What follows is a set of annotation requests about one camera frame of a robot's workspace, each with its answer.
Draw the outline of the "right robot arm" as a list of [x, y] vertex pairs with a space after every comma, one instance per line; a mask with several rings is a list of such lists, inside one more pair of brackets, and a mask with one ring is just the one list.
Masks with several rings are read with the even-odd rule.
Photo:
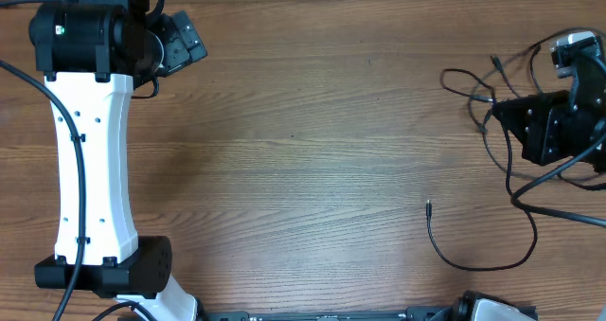
[[[506, 174], [505, 186], [510, 202], [526, 214], [533, 232], [532, 243], [528, 251], [522, 259], [515, 263], [484, 268], [461, 266], [449, 261], [439, 252], [432, 235], [432, 208], [428, 201], [425, 207], [428, 236], [440, 258], [448, 265], [467, 272], [504, 271], [521, 266], [529, 259], [538, 241], [538, 229], [533, 214], [605, 228], [605, 219], [602, 218], [529, 205], [521, 201], [524, 194], [553, 178], [586, 191], [605, 190], [605, 183], [584, 185], [562, 176], [564, 171], [580, 162], [592, 165], [597, 174], [605, 174], [605, 48], [601, 37], [605, 37], [605, 33], [602, 31], [596, 29], [583, 31], [580, 27], [572, 27], [540, 40], [505, 61], [505, 64], [508, 64], [531, 53], [527, 71], [536, 88], [536, 94], [525, 97], [513, 89], [504, 70], [504, 64], [495, 56], [491, 56], [494, 69], [482, 79], [464, 69], [446, 68], [442, 70], [440, 84], [443, 89], [468, 99], [470, 117], [482, 134], [487, 154], [493, 163]], [[534, 59], [541, 51], [542, 45], [551, 40], [554, 42], [550, 47], [550, 56], [558, 78], [572, 78], [569, 90], [545, 92], [536, 79]], [[444, 83], [447, 73], [467, 74], [476, 80], [476, 85], [470, 93], [457, 91]], [[486, 83], [486, 80], [494, 73], [502, 76], [503, 81], [516, 98], [497, 100], [495, 89]], [[484, 87], [490, 95], [477, 95], [475, 92], [479, 86]], [[473, 116], [471, 108], [473, 101], [490, 104], [482, 122]], [[491, 118], [495, 118], [499, 122], [504, 133], [508, 152], [506, 167], [503, 167], [494, 158], [488, 145], [486, 125]], [[522, 157], [535, 165], [546, 166], [565, 158], [570, 157], [570, 159], [542, 176], [533, 177], [532, 181], [513, 191], [510, 186], [511, 177], [514, 176], [510, 134], [513, 134], [521, 143]], [[438, 312], [431, 320], [438, 320], [438, 318], [472, 321], [536, 320], [537, 316], [534, 316], [533, 313], [534, 310], [531, 308], [516, 307], [503, 299], [488, 294], [466, 292], [455, 302], [454, 306]]]

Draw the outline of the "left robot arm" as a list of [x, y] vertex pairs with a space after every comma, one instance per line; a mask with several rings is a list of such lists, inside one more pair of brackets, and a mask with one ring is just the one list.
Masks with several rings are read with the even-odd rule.
[[132, 217], [128, 113], [135, 90], [203, 59], [184, 12], [162, 1], [58, 0], [29, 24], [43, 90], [51, 94], [58, 149], [60, 223], [36, 284], [90, 291], [144, 320], [200, 320], [201, 302], [171, 274], [165, 236], [141, 236]]

